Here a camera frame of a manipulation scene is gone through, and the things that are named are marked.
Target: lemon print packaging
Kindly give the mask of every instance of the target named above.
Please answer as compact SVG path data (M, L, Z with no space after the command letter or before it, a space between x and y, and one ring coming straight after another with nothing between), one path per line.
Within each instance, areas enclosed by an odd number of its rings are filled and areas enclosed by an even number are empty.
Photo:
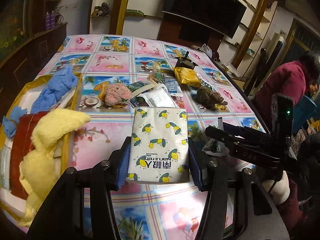
M128 182L189 182L187 111L137 107L131 133Z

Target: purple bottle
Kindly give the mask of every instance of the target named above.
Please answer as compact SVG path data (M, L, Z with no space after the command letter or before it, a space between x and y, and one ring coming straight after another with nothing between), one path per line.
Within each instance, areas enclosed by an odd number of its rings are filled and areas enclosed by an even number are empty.
M50 29L53 29L56 25L56 13L52 11L50 13Z
M49 30L50 29L50 14L49 12L47 12L45 14L45 30Z

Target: television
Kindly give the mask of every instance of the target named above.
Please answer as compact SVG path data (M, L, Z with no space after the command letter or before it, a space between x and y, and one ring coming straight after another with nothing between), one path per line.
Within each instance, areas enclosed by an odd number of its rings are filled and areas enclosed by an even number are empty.
M245 10L246 6L238 0L164 0L162 11L197 22L232 38Z

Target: yellow cloth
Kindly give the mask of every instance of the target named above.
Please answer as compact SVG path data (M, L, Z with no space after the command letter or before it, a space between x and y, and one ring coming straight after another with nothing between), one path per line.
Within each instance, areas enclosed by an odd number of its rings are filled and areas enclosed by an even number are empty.
M313 127L313 129L315 129L316 132L319 132L320 131L320 121L315 121L313 122L312 124L310 124L310 126Z
M36 212L58 180L53 161L57 141L68 132L84 126L86 122L90 122L87 114L61 108L39 120L31 136L35 150L29 152L19 165L19 180L29 194L26 213L19 221L19 226L31 225Z

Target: printed tablecloth pattern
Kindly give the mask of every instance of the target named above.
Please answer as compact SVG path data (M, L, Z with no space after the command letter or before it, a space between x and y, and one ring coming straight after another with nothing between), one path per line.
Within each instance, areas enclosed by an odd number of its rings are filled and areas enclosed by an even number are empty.
M120 149L126 136L131 136L134 109L108 109L99 102L85 105L89 97L97 98L98 86L102 82L121 82L129 85L146 81L155 64L168 74L176 64L176 56L189 51L189 58L199 66L195 71L213 89L228 101L226 110L208 110L194 101L196 90L182 87L183 97L174 97L176 104L187 109L188 136L201 149L208 138L204 130L214 119L222 116L223 121L240 126L249 126L264 131L246 101L229 80L210 61L206 54L190 48L163 41L148 40L117 35L68 36L58 52L39 75L54 73L57 69L72 66L84 76L84 91L80 111L91 116L92 121L80 129L75 137L73 163L77 170L93 167L108 159L112 151ZM250 163L236 161L241 170L251 167ZM84 216L87 235L92 234L90 223L89 190L85 191ZM125 238L124 223L139 231L145 240L195 239L201 220L207 193L201 193L193 183L172 185L126 184L119 192L112 192L113 206L120 233ZM228 197L226 227L232 224L233 198Z

